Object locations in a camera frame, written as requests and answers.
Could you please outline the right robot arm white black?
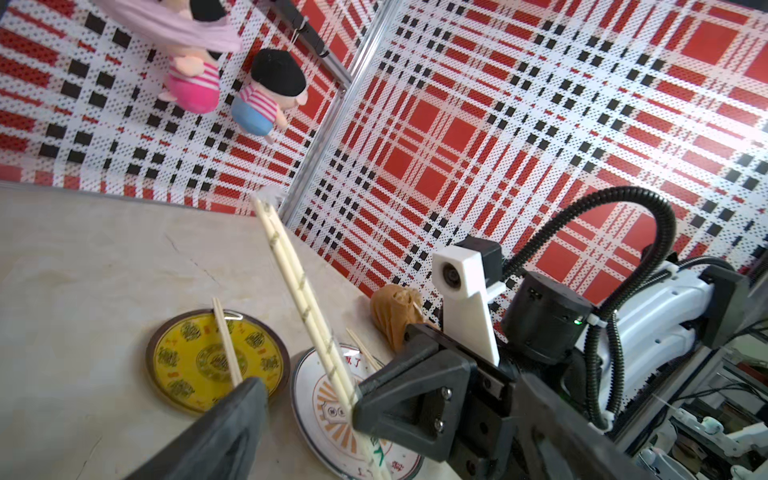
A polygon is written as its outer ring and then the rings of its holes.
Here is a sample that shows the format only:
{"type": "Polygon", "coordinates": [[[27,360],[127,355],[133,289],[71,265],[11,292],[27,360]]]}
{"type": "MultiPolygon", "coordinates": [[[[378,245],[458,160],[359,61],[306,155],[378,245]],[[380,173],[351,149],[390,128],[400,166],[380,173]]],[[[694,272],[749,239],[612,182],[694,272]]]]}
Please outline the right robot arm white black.
{"type": "Polygon", "coordinates": [[[359,385],[352,426],[463,479],[648,478],[611,433],[659,368],[731,339],[749,293],[723,259],[677,261],[675,238],[665,198],[619,186],[575,201],[511,258],[476,237],[437,250],[441,324],[406,328],[400,353],[359,385]],[[655,237],[603,302],[528,268],[568,223],[617,203],[645,208],[655,237]]]}

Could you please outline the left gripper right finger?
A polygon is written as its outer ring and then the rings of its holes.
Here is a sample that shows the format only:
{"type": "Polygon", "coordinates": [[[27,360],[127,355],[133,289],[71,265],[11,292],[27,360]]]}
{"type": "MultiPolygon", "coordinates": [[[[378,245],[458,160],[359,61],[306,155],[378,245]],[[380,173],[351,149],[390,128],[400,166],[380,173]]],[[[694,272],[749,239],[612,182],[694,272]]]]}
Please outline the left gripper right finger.
{"type": "Polygon", "coordinates": [[[532,479],[651,479],[538,377],[515,382],[513,419],[532,479]]]}

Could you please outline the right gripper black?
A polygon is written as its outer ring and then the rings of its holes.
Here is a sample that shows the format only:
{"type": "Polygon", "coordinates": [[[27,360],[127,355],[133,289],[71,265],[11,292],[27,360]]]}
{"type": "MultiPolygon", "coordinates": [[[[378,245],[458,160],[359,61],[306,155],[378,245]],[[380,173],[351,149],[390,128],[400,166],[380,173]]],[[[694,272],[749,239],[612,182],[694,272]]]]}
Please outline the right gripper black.
{"type": "Polygon", "coordinates": [[[444,461],[462,479],[526,479],[512,368],[426,325],[406,328],[404,351],[413,355],[358,385],[354,429],[444,461]]]}

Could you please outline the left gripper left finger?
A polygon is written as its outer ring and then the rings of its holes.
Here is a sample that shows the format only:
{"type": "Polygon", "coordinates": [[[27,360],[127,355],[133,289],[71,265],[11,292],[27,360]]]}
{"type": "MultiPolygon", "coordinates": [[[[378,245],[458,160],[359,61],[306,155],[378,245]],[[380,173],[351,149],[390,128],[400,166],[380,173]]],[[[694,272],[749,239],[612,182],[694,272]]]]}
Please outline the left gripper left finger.
{"type": "Polygon", "coordinates": [[[267,417],[267,388],[248,378],[128,477],[246,479],[267,417]]]}

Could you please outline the bare wooden chopstick pair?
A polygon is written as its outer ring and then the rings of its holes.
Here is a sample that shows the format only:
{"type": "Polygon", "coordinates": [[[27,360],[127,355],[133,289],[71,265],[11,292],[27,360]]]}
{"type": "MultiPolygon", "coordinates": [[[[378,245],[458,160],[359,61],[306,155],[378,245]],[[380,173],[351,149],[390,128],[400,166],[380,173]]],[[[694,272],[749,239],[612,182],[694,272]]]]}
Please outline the bare wooden chopstick pair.
{"type": "Polygon", "coordinates": [[[371,351],[367,348],[362,339],[351,328],[346,328],[346,332],[355,343],[357,349],[366,359],[370,368],[375,372],[379,371],[383,367],[383,364],[372,355],[371,351]]]}

